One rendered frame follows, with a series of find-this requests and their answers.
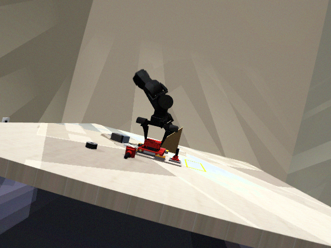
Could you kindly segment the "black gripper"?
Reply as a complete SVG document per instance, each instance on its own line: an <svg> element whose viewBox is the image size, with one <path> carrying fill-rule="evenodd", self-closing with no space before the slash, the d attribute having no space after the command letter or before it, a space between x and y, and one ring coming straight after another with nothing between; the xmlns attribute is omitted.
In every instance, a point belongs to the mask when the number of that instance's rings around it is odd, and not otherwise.
<svg viewBox="0 0 331 248"><path fill-rule="evenodd" d="M155 108L154 113L156 111L158 112L159 115L162 115L162 113L165 113L165 115L167 116L167 112L168 111L166 111L166 110ZM162 139L161 146L162 146L163 142L165 141L165 139L167 138L167 136L170 133L178 132L178 126L175 126L175 125L161 125L161 126L158 126L158 125L155 125L155 124L151 124L149 120L147 120L146 118L142 118L142 117L138 117L137 120L136 120L136 123L140 123L141 126L143 127L143 130L144 130L144 139L147 139L148 127L149 127L147 125L152 125L152 126L157 126L157 127L161 127L161 128L167 129L165 131L164 137Z"/></svg>

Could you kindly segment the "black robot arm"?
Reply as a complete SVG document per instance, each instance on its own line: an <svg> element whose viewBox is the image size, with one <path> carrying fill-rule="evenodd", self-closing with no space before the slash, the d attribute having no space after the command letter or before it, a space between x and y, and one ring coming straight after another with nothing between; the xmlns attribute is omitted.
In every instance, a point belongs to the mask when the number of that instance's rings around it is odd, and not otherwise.
<svg viewBox="0 0 331 248"><path fill-rule="evenodd" d="M133 77L133 81L139 88L144 90L154 109L159 108L167 111L173 105L172 97L166 95L166 93L168 93L168 89L161 82L152 80L146 70L141 69L137 71ZM156 111L151 116L150 123L158 126L173 125L173 121L174 119L168 112L166 116L165 113L159 115Z"/></svg>

